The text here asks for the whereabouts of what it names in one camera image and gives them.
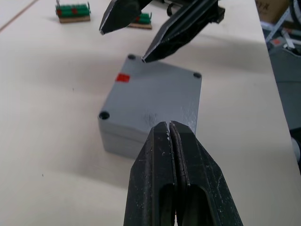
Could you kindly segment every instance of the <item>gray plastic box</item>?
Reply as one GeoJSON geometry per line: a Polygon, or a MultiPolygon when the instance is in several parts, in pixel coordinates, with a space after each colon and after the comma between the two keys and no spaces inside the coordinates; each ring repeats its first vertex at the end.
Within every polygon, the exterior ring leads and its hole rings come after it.
{"type": "Polygon", "coordinates": [[[129,55],[98,116],[106,151],[136,158],[149,131],[161,121],[178,121],[195,133],[201,75],[129,55]]]}

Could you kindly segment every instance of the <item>red sticker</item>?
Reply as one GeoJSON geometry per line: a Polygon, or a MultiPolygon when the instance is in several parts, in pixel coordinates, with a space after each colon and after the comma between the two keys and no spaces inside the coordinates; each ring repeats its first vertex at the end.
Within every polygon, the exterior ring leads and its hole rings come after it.
{"type": "Polygon", "coordinates": [[[129,82],[130,76],[128,74],[119,73],[115,81],[129,82]]]}
{"type": "Polygon", "coordinates": [[[274,43],[275,45],[279,45],[279,44],[280,44],[280,41],[279,41],[278,39],[274,39],[274,40],[273,40],[273,43],[274,43]]]}
{"type": "Polygon", "coordinates": [[[72,9],[71,9],[71,12],[72,12],[73,14],[77,14],[77,8],[72,8],[72,9]]]}
{"type": "Polygon", "coordinates": [[[56,12],[57,12],[57,15],[58,15],[58,16],[61,16],[61,15],[62,15],[62,10],[57,9],[56,12]]]}

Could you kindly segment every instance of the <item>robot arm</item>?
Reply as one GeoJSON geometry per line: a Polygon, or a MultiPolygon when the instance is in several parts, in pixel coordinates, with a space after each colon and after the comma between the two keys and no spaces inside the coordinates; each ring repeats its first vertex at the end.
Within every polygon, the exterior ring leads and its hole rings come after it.
{"type": "MultiPolygon", "coordinates": [[[[151,0],[112,0],[104,13],[100,33],[106,34],[128,26],[151,0]]],[[[223,20],[225,9],[217,0],[184,0],[182,7],[160,28],[144,62],[163,59],[190,42],[208,23],[223,20]]]]}
{"type": "Polygon", "coordinates": [[[242,226],[220,167],[188,126],[153,127],[134,162],[124,226],[242,226]]]}

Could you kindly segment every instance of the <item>table surface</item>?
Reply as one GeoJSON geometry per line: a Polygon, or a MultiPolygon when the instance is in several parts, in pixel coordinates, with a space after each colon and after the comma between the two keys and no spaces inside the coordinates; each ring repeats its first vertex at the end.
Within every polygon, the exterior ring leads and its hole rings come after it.
{"type": "MultiPolygon", "coordinates": [[[[0,33],[1,225],[123,224],[133,160],[103,150],[97,115],[127,54],[143,55],[168,17],[150,4],[152,31],[101,36],[108,3],[90,0],[89,23],[60,24],[55,1],[39,0],[0,33]]],[[[203,75],[196,136],[244,225],[300,225],[301,177],[255,2],[219,4],[225,19],[163,61],[203,75]]]]}
{"type": "Polygon", "coordinates": [[[0,0],[0,30],[37,0],[0,0]]]}

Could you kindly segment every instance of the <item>cardboard box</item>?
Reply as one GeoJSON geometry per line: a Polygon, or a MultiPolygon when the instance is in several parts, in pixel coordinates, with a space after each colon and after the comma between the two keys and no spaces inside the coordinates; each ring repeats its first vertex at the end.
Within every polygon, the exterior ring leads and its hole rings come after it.
{"type": "Polygon", "coordinates": [[[261,21],[276,23],[289,6],[289,0],[255,0],[261,21]]]}

